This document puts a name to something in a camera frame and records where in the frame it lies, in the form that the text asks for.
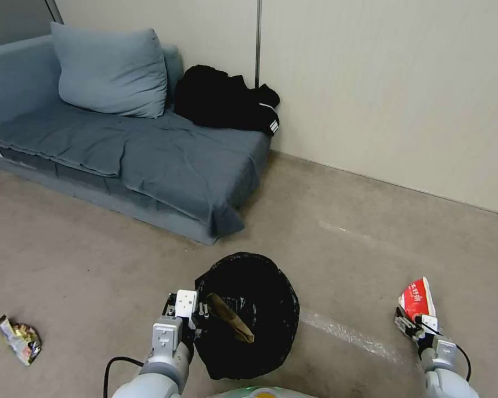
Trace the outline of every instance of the red snack bag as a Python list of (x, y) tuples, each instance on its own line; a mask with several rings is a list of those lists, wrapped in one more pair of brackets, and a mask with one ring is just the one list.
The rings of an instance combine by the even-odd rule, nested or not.
[(411, 283), (398, 298), (398, 303), (406, 315), (415, 322), (417, 315), (430, 315), (435, 317), (432, 293), (426, 277)]

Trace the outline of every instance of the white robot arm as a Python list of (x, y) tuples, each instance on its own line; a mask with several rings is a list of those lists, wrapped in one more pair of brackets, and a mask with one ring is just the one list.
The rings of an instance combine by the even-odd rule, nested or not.
[[(195, 290), (179, 290), (177, 294), (171, 294), (163, 314), (153, 325), (152, 351), (146, 362), (138, 376), (122, 385), (113, 398), (180, 398), (194, 355), (194, 339), (199, 337), (201, 331), (199, 319), (208, 316), (207, 306), (198, 303), (198, 292)], [(415, 340), (426, 374), (428, 398), (479, 398), (469, 383), (454, 372), (458, 349), (455, 343), (439, 334), (425, 333), (425, 328), (402, 316), (396, 316), (395, 321), (409, 336), (411, 332), (415, 333), (414, 336), (421, 336)], [(260, 387), (216, 396), (244, 397), (310, 398), (292, 390)]]

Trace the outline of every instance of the gray sofa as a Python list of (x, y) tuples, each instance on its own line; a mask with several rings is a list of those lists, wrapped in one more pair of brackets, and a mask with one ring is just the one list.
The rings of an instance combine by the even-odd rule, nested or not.
[[(170, 100), (183, 68), (176, 47), (163, 52)], [(59, 76), (50, 36), (0, 46), (0, 169), (205, 244), (243, 228), (236, 210), (269, 137), (198, 127), (169, 107), (158, 119), (76, 108)], [(89, 141), (102, 134), (116, 144)]]

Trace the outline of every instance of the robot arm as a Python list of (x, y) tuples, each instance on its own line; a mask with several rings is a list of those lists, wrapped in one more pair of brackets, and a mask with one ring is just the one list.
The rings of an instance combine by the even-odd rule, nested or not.
[(422, 315), (411, 321), (397, 307), (395, 324), (402, 333), (417, 343), (418, 355), (426, 374), (426, 396), (428, 398), (479, 398), (470, 386), (469, 373), (466, 380), (455, 372), (455, 356), (458, 346), (450, 338), (438, 332), (436, 317)]
[[(180, 398), (194, 356), (194, 340), (201, 332), (199, 325), (208, 317), (207, 305), (198, 302), (198, 292), (179, 290), (177, 294), (172, 293), (153, 325), (152, 350), (144, 366), (137, 377), (115, 392), (113, 398)], [(454, 371), (458, 346), (437, 332), (435, 317), (423, 316), (415, 323), (398, 307), (395, 323), (417, 343), (426, 374), (428, 398), (479, 398), (468, 381)], [(243, 389), (221, 396), (243, 397), (246, 392)], [(306, 397), (282, 389), (276, 394), (279, 397)]]
[(195, 319), (197, 306), (195, 290), (170, 295), (163, 314), (153, 324), (152, 350), (144, 366), (113, 398), (177, 398), (183, 393), (194, 356), (194, 339), (200, 332)]

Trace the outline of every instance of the blue blanket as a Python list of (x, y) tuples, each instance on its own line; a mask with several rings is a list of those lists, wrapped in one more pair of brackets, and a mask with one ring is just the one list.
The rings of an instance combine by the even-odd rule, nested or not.
[(259, 185), (269, 144), (261, 132), (199, 127), (171, 111), (132, 118), (63, 102), (0, 124), (0, 148), (118, 178), (218, 237), (243, 228), (236, 208)]

